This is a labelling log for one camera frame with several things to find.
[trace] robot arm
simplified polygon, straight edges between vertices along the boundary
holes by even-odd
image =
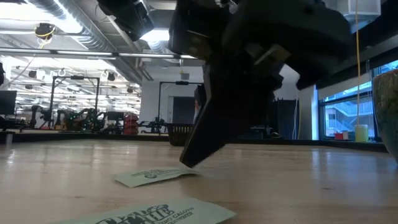
[[[177,0],[169,48],[206,61],[206,103],[180,157],[189,167],[266,117],[284,64],[300,74],[302,90],[331,75],[353,45],[346,19],[321,1],[234,4],[230,10],[210,0]]]

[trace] computer monitor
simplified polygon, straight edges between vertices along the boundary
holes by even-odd
[[[17,91],[0,91],[0,114],[13,115],[15,113],[15,101]]]

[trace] table surface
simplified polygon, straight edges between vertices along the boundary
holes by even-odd
[[[384,153],[227,145],[196,168],[201,176],[135,189],[112,180],[178,167],[181,150],[101,140],[0,146],[1,223],[51,223],[183,196],[238,214],[226,223],[398,223],[397,164]]]

